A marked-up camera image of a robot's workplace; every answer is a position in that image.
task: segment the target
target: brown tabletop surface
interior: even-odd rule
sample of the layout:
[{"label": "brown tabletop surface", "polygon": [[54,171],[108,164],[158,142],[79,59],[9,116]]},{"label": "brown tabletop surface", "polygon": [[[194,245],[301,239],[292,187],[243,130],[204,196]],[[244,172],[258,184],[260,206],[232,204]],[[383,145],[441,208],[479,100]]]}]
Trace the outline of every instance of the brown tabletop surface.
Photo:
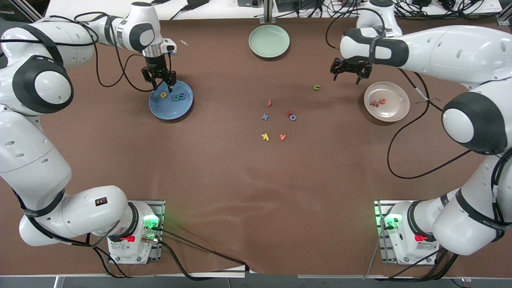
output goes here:
[{"label": "brown tabletop surface", "polygon": [[[330,21],[279,19],[290,48],[273,61],[249,48],[255,19],[162,22],[162,35],[179,47],[173,69],[195,98],[191,113],[174,123],[159,121],[148,107],[149,93],[125,80],[101,87],[94,60],[69,69],[74,101],[41,117],[46,134],[73,168],[66,191],[114,184],[128,199],[165,199],[166,228],[243,260],[258,273],[363,275],[377,240],[373,201],[438,197],[463,185],[482,156],[466,155],[416,180],[393,177],[386,165],[388,143],[425,103],[415,104],[421,97],[396,68],[374,66],[370,79],[359,85],[349,73],[334,82],[329,67],[340,54],[325,43]],[[452,24],[496,27],[494,21],[399,24],[411,33]],[[354,19],[340,19],[331,29],[331,42],[339,45],[341,34],[352,27]],[[123,59],[128,55],[121,52]],[[120,74],[115,50],[100,46],[99,58],[102,80],[112,83]],[[148,89],[140,75],[143,66],[143,58],[134,57],[128,75]],[[377,81],[396,83],[407,92],[411,109],[405,119],[384,125],[367,113],[361,97]],[[440,105],[465,91],[436,78],[425,81]],[[313,90],[317,84],[320,91]],[[286,117],[288,110],[297,116],[295,122]],[[263,113],[268,121],[261,119]],[[269,142],[262,140],[263,133]],[[284,141],[280,134],[286,134]],[[449,139],[440,113],[431,109],[396,139],[391,165],[402,175],[419,174],[464,150]],[[25,244],[18,234],[22,211],[3,181],[0,190],[0,275],[104,273],[89,249]],[[236,265],[166,241],[190,272]],[[510,278],[511,252],[512,237],[505,235],[459,257],[447,275]],[[167,252],[159,263],[122,267],[132,275],[179,272]],[[401,268],[383,265],[377,257],[371,274],[390,275]],[[411,269],[409,275],[424,271]]]}]

